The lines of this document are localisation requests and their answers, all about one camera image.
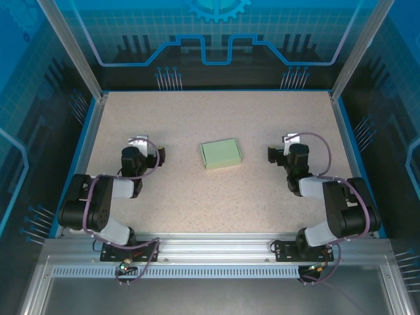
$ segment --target green cardboard box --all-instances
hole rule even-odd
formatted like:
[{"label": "green cardboard box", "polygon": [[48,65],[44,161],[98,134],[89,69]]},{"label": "green cardboard box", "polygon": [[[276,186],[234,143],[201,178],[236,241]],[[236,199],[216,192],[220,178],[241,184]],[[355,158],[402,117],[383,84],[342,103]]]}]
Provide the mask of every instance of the green cardboard box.
[{"label": "green cardboard box", "polygon": [[242,154],[236,139],[227,139],[200,145],[206,169],[218,169],[240,164]]}]

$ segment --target speckled tabletop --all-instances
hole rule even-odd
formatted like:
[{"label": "speckled tabletop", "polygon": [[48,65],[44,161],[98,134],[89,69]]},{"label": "speckled tabletop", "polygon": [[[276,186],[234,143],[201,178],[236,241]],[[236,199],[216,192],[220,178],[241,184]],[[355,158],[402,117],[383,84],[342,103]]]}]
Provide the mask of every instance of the speckled tabletop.
[{"label": "speckled tabletop", "polygon": [[[143,180],[137,199],[115,199],[112,215],[136,232],[296,232],[326,218],[324,203],[298,198],[267,147],[287,133],[312,131],[330,144],[330,175],[350,177],[326,92],[112,92],[87,173],[116,174],[130,137],[148,135],[166,162]],[[237,138],[241,165],[205,170],[200,143]],[[304,136],[314,174],[327,165],[320,140]]]}]

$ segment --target blue edge trim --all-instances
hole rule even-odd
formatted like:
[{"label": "blue edge trim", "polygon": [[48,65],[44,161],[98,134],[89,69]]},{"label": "blue edge trim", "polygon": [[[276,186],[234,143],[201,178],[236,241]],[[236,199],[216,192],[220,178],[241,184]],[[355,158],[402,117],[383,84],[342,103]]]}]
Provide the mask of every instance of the blue edge trim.
[{"label": "blue edge trim", "polygon": [[70,181],[72,180],[72,177],[75,173],[77,164],[79,163],[81,149],[83,147],[83,143],[85,142],[87,129],[89,128],[89,125],[91,123],[93,110],[95,109],[95,104],[96,104],[96,100],[94,98],[92,98],[91,105],[89,106],[89,110],[88,110],[87,115],[86,115],[85,123],[83,124],[83,128],[82,128],[81,133],[80,133],[79,142],[77,143],[76,151],[74,152],[72,164],[70,165],[70,168],[68,170],[67,179],[66,179],[66,182],[64,183],[63,193],[61,194],[60,202],[58,202],[58,207],[57,207],[56,214],[54,216],[54,220],[52,222],[49,238],[55,238],[56,237],[56,233],[57,233],[57,230],[58,230],[58,219],[57,219],[58,218],[58,209],[61,207],[64,196],[66,195],[66,192],[67,192],[67,188],[70,185]]},{"label": "blue edge trim", "polygon": [[[283,91],[283,90],[277,90],[276,89],[276,90],[256,90],[256,91]],[[70,165],[70,169],[69,169],[69,172],[68,172],[66,183],[64,185],[63,193],[61,195],[60,202],[58,204],[57,209],[59,209],[60,206],[61,206],[61,203],[64,199],[65,194],[66,194],[67,188],[70,185],[70,181],[71,181],[71,179],[74,175],[77,163],[79,162],[81,149],[82,149],[83,143],[85,141],[85,137],[86,137],[86,134],[87,134],[87,129],[89,127],[89,123],[91,122],[93,110],[95,108],[95,103],[96,103],[96,100],[92,99],[92,102],[91,102],[91,105],[89,107],[89,111],[87,113],[87,117],[86,117],[86,120],[85,120],[85,124],[84,124],[84,126],[82,128],[82,131],[81,131],[81,134],[80,134],[79,142],[77,143],[77,147],[76,147],[76,151],[74,153],[73,161],[72,161],[72,164]],[[341,99],[341,97],[339,98],[338,103],[339,103],[340,111],[343,115],[345,127],[346,127],[346,130],[348,132],[348,136],[350,138],[350,143],[352,145],[354,155],[356,157],[356,162],[357,162],[358,168],[360,170],[360,174],[361,174],[362,178],[366,181],[367,188],[369,189],[370,194],[373,197],[373,192],[372,192],[372,188],[371,188],[370,183],[369,183],[368,174],[366,173],[366,170],[365,170],[365,167],[364,167],[364,164],[363,164],[363,161],[362,161],[362,156],[360,155],[359,149],[357,147],[356,139],[354,138],[354,134],[352,132],[352,127],[351,127],[351,124],[350,124],[350,120],[348,119],[348,115],[347,115],[347,112],[346,112],[346,109],[345,109],[345,106],[344,106],[344,103],[343,103],[343,100]],[[54,218],[54,222],[52,223],[52,227],[51,227],[49,237],[50,238],[55,238],[57,230],[58,230],[58,221],[57,221],[57,214],[56,214],[56,216]],[[385,229],[383,228],[383,225],[381,225],[381,228],[379,229],[378,233],[379,233],[380,238],[386,238],[387,237],[387,234],[385,233]]]}]

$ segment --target aluminum frame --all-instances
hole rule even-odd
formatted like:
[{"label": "aluminum frame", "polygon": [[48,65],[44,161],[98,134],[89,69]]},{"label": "aluminum frame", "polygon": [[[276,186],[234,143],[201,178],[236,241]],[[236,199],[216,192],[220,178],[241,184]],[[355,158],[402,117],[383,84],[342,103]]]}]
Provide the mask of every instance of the aluminum frame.
[{"label": "aluminum frame", "polygon": [[[269,245],[273,240],[293,240],[296,234],[140,234],[140,240],[161,239],[157,262],[152,266],[191,268],[205,266],[297,266],[293,262],[276,262]],[[100,262],[92,252],[92,239],[46,240],[33,275],[21,315],[41,314],[50,288],[54,266],[117,266]],[[379,266],[390,309],[397,315],[412,315],[415,310],[404,288],[392,247],[387,239],[361,239],[342,244],[343,266]]]},{"label": "aluminum frame", "polygon": [[95,107],[93,109],[91,120],[89,121],[89,126],[87,127],[86,137],[83,141],[75,173],[85,173],[87,170],[89,159],[91,158],[93,150],[93,144],[95,143],[96,134],[99,130],[100,121],[102,119],[102,114],[104,113],[107,99],[108,93],[104,93],[102,95],[102,100],[97,100],[94,105]]},{"label": "aluminum frame", "polygon": [[394,0],[379,0],[378,4],[376,4],[376,7],[369,17],[369,20],[366,22],[343,69],[334,83],[331,90],[334,101],[338,100],[341,93],[344,91],[344,88],[359,65],[364,53],[369,48],[371,41],[373,41],[378,29],[381,27],[383,20],[387,17],[388,11],[391,9],[393,3]]},{"label": "aluminum frame", "polygon": [[93,97],[99,101],[102,100],[102,89],[99,85],[99,82],[96,80],[96,77],[87,62],[85,55],[80,49],[79,44],[69,26],[67,25],[66,20],[61,14],[60,9],[57,7],[57,4],[54,0],[37,0],[39,6],[50,22],[52,28],[60,39],[61,43],[64,46],[64,49],[67,51],[70,59],[76,66],[80,76],[86,83],[86,86],[92,93]]}]

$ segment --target transparent enclosure wall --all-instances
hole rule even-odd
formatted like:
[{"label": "transparent enclosure wall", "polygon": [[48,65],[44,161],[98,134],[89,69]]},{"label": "transparent enclosure wall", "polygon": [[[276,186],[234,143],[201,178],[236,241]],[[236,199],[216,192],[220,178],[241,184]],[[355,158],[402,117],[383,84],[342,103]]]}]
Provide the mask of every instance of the transparent enclosure wall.
[{"label": "transparent enclosure wall", "polygon": [[[342,98],[408,289],[420,254],[420,2],[396,0]],[[420,301],[420,295],[413,292]]]},{"label": "transparent enclosure wall", "polygon": [[103,89],[330,89],[377,0],[58,0]]},{"label": "transparent enclosure wall", "polygon": [[43,315],[388,315],[378,268],[342,266],[326,285],[297,279],[54,279]]},{"label": "transparent enclosure wall", "polygon": [[0,1],[0,314],[16,314],[91,102],[36,1]]}]

